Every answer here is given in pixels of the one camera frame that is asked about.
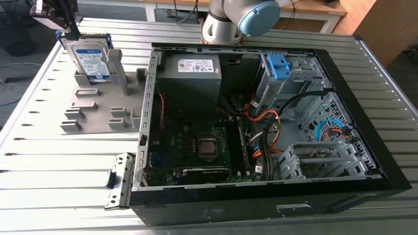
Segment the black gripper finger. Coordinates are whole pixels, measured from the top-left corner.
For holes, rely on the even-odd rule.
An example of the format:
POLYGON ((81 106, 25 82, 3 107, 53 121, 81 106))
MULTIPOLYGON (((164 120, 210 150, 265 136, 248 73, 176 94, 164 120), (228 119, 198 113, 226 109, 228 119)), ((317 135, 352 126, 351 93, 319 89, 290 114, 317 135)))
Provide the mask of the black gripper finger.
POLYGON ((62 23, 62 31, 65 35, 65 39, 70 41, 77 41, 79 39, 79 31, 75 25, 75 16, 70 15, 69 17, 59 17, 62 23))

